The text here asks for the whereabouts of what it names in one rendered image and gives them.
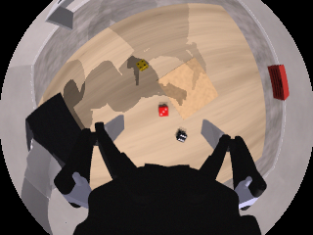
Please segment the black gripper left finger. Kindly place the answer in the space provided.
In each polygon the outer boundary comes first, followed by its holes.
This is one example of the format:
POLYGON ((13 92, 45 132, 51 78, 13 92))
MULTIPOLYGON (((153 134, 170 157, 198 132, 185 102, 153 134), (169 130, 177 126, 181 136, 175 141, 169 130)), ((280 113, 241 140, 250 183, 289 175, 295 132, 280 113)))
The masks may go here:
POLYGON ((118 178, 131 199, 139 204, 148 204, 156 197, 155 182, 135 166, 124 152, 120 153, 113 141, 124 130, 124 115, 106 123, 95 123, 95 132, 90 128, 81 130, 67 163, 54 179, 54 184, 74 208, 88 208, 90 169, 94 146, 98 146, 104 163, 112 177, 118 178))

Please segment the black die with white pips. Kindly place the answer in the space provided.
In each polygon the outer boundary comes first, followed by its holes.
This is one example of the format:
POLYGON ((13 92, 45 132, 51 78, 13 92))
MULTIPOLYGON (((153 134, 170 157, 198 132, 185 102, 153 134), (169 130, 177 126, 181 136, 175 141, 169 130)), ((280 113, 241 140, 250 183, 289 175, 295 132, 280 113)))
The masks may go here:
POLYGON ((180 142, 185 142, 187 138, 187 134, 181 130, 178 131, 177 135, 176 135, 176 139, 180 142))

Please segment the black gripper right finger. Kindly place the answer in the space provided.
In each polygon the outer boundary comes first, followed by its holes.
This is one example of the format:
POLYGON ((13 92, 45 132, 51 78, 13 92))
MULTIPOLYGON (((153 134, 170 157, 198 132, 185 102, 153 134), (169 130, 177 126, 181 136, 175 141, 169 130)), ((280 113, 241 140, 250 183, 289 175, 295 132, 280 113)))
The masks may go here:
POLYGON ((266 190, 267 184, 257 171, 244 139, 241 136, 231 139, 230 135, 207 119, 202 120, 201 135, 214 151, 188 181, 184 190, 185 200, 195 204, 205 199, 223 164, 226 152, 230 152, 234 191, 239 196, 239 209, 246 211, 266 190))

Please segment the yellow die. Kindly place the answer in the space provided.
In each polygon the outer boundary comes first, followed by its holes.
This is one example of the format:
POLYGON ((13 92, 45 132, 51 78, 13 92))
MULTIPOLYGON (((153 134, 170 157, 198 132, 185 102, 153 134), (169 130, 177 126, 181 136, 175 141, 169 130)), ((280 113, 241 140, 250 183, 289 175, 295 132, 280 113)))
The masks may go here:
POLYGON ((139 61, 138 63, 136 63, 136 65, 137 65, 137 67, 139 68, 140 71, 143 71, 143 70, 148 68, 148 65, 146 64, 144 59, 139 61))

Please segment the tan textured mat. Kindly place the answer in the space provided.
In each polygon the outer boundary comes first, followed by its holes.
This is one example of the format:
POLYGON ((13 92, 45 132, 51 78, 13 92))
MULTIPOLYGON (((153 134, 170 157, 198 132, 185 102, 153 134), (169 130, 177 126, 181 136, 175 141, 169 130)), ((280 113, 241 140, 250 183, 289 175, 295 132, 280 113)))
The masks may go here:
POLYGON ((218 96, 196 58, 172 70, 156 82, 182 119, 188 118, 218 96))

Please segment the red die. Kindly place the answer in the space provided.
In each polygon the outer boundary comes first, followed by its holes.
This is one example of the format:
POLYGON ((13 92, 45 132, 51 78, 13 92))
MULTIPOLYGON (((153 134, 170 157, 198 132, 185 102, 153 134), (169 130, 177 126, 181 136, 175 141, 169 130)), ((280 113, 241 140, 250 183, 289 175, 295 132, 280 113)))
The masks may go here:
POLYGON ((168 107, 167 106, 160 106, 160 107, 158 107, 158 110, 159 110, 159 116, 160 117, 168 116, 168 107))

